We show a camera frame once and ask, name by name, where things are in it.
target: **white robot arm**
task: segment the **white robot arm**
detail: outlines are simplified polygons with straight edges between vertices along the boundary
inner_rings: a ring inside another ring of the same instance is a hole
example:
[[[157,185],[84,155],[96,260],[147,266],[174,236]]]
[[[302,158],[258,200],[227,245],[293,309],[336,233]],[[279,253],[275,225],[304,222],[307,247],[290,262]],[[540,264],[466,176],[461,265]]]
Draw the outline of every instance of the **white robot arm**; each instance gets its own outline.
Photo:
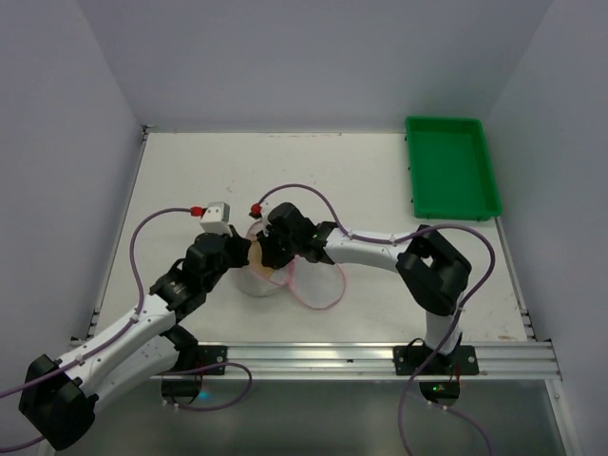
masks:
[[[95,412],[150,376],[171,370],[185,349],[196,346],[179,323],[205,302],[228,269],[248,264],[251,241],[228,224],[228,215],[225,203],[207,207],[200,221],[205,233],[157,280],[141,306],[61,359],[43,355],[31,363],[26,382],[32,385],[24,389],[19,409],[55,449],[71,446],[90,428]],[[358,232],[354,238],[333,222],[314,225],[290,203],[275,208],[264,203],[252,208],[252,215],[263,221],[257,240],[264,266],[280,269],[298,255],[396,272],[427,311],[426,348],[434,350],[445,338],[471,267],[438,233],[398,244],[394,241],[407,234]],[[361,240],[366,237],[374,242]],[[456,328],[439,353],[450,356],[461,335]]]

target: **green tray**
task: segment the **green tray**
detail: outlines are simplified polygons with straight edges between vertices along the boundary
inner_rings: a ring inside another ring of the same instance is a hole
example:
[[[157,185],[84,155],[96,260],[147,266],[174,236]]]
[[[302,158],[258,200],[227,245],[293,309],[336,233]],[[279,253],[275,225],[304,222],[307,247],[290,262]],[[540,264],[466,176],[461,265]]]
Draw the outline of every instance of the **green tray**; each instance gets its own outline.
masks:
[[[414,216],[487,220],[503,208],[476,119],[407,117]]]

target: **white panel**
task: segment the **white panel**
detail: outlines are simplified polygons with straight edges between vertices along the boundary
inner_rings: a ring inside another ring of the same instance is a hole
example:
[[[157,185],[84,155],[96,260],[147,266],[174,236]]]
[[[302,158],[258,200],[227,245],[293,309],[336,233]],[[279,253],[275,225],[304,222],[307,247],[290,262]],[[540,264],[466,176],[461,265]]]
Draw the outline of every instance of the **white panel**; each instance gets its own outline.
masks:
[[[532,323],[586,454],[606,454],[608,3],[556,0],[485,131]]]
[[[550,0],[80,0],[139,119],[210,131],[484,118]]]
[[[0,390],[57,356],[101,285],[141,130],[71,1],[0,2]],[[0,447],[37,436],[0,402]]]
[[[243,234],[253,222],[248,217],[252,203],[276,185],[297,181],[324,192],[354,230],[411,232],[427,220],[413,217],[407,169],[403,134],[151,134],[100,329],[136,299],[127,246],[135,226],[150,213],[224,200],[231,204],[231,222]],[[320,200],[303,190],[270,198],[273,204],[283,201],[297,205],[314,221],[330,217]],[[462,320],[465,340],[526,340],[494,221],[470,225],[490,239],[498,263],[493,277],[468,304]],[[198,220],[185,214],[157,218],[144,228],[136,257],[146,287],[183,257],[199,232]],[[467,233],[446,231],[445,236],[473,265],[472,285],[487,266],[485,247]],[[330,311],[312,312],[287,291],[267,298],[247,296],[226,276],[182,325],[201,341],[394,342],[424,336],[425,312],[398,274],[359,265],[344,269],[348,288],[344,300]]]

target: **white table surface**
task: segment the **white table surface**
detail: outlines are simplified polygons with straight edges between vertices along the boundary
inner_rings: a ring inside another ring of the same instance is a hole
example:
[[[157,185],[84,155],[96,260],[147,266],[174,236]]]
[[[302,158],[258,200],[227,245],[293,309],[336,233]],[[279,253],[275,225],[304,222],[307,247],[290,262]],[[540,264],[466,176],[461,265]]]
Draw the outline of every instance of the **white table surface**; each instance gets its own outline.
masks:
[[[134,306],[135,282],[128,242],[144,217],[169,206],[189,207],[223,200],[231,223],[244,234],[253,202],[270,188],[301,182],[332,202],[342,221],[362,231],[413,231],[426,222],[413,216],[407,146],[403,134],[152,133],[143,154],[119,249],[104,296],[97,332]],[[316,196],[289,189],[270,201],[290,201],[314,222],[330,219]],[[494,245],[493,276],[469,301],[461,320],[465,340],[526,340],[520,309],[494,220],[468,222]],[[185,214],[162,216],[142,231],[136,258],[145,289],[183,257],[200,233]],[[475,237],[444,231],[473,265],[472,285],[488,256]],[[199,341],[395,342],[425,332],[424,311],[398,274],[346,265],[344,299],[327,312],[310,311],[287,292],[253,298],[225,277],[207,302],[182,321]]]

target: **black bracket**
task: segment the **black bracket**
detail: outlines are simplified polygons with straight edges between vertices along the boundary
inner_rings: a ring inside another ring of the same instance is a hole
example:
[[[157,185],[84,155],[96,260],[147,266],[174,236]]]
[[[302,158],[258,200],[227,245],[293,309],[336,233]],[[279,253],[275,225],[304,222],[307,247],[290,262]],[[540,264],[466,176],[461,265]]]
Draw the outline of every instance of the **black bracket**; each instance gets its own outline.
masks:
[[[418,230],[428,228],[420,225]],[[425,263],[430,258],[431,264]],[[415,237],[397,256],[396,269],[415,301],[427,312],[448,316],[468,283],[471,264],[445,237],[430,231]]]
[[[395,373],[401,375],[412,375],[425,359],[428,358],[432,349],[425,344],[422,345],[398,345],[392,349],[392,362],[395,365]],[[421,375],[479,375],[479,364],[475,347],[472,345],[459,345],[450,355],[437,354],[424,369]]]
[[[228,269],[249,264],[251,241],[240,237],[234,226],[230,225],[230,229],[231,236],[198,235],[188,247],[186,257],[176,261],[150,288],[151,295],[160,296],[167,309],[175,312],[177,323],[204,304],[207,294]]]
[[[199,345],[199,357],[202,360],[203,366],[228,361],[227,353],[228,347],[225,345]],[[204,375],[223,375],[225,371],[226,367],[222,366],[207,370]]]
[[[228,361],[227,353],[228,347],[225,345],[191,345],[180,350],[178,362],[169,372],[190,371],[223,363]],[[223,375],[225,371],[226,368],[221,366],[206,370],[202,375]]]

